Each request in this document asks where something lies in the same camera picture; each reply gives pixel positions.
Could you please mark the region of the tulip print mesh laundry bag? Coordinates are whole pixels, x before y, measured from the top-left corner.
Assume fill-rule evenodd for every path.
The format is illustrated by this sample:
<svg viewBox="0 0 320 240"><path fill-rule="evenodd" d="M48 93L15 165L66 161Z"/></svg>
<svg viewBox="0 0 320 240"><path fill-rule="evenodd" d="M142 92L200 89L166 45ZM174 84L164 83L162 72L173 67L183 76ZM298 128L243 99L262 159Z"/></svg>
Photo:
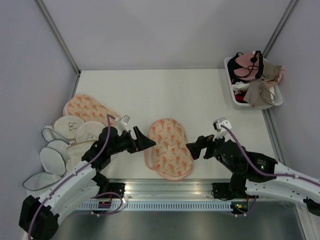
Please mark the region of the tulip print mesh laundry bag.
<svg viewBox="0 0 320 240"><path fill-rule="evenodd" d="M180 181L191 173L194 160L187 148L185 129L178 121L171 118L155 121L147 137L156 142L144 151L147 168L168 181Z"/></svg>

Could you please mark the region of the pink black bra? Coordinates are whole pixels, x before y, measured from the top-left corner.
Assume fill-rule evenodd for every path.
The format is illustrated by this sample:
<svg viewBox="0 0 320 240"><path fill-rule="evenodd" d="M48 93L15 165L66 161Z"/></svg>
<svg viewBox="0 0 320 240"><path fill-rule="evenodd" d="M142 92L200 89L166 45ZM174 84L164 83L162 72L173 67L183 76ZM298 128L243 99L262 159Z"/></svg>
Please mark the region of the pink black bra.
<svg viewBox="0 0 320 240"><path fill-rule="evenodd" d="M245 53L238 52L227 61L227 71L234 82L259 79L264 71L263 55L260 50Z"/></svg>

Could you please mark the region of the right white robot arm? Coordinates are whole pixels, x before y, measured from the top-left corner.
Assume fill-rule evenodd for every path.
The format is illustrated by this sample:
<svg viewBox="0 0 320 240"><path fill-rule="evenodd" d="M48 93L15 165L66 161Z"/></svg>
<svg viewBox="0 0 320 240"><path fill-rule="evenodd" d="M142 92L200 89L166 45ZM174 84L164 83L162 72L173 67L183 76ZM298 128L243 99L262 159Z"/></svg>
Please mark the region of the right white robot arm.
<svg viewBox="0 0 320 240"><path fill-rule="evenodd" d="M194 160L205 150L204 159L214 158L231 173L229 182L213 183L215 199L271 198L306 206L320 214L320 181L290 169L272 157L247 151L238 141L200 136L186 145Z"/></svg>

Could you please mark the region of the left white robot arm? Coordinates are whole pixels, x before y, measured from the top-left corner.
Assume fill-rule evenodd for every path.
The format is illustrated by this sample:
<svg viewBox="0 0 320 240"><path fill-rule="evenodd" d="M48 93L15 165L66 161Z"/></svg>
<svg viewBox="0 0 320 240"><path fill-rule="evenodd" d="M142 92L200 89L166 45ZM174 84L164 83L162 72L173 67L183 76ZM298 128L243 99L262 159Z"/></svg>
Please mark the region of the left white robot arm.
<svg viewBox="0 0 320 240"><path fill-rule="evenodd" d="M105 127L74 170L40 196L25 198L18 225L27 233L28 239L50 240L61 223L83 202L106 197L109 179L101 171L110 164L113 155L124 151L134 154L156 145L138 127L133 130L136 138L132 138L130 131L119 134L116 128Z"/></svg>

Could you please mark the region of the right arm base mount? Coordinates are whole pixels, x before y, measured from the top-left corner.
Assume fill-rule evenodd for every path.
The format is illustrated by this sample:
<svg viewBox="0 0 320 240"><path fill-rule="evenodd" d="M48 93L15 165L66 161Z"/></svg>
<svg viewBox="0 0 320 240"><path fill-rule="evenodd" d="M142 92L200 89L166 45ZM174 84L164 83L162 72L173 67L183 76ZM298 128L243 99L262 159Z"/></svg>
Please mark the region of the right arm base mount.
<svg viewBox="0 0 320 240"><path fill-rule="evenodd" d="M231 191L228 182L212 183L212 190L210 194L214 199L221 201L231 201L234 199L254 199L253 195L247 195L245 192Z"/></svg>

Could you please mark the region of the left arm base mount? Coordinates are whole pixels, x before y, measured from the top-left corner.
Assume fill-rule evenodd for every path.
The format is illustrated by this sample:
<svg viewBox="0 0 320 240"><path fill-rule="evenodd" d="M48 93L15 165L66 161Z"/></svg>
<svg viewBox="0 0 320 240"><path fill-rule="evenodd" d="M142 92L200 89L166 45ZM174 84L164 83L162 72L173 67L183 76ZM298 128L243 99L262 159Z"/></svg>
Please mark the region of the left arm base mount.
<svg viewBox="0 0 320 240"><path fill-rule="evenodd" d="M108 187L98 192L98 199L120 199L124 197L126 184L124 182L110 182Z"/></svg>

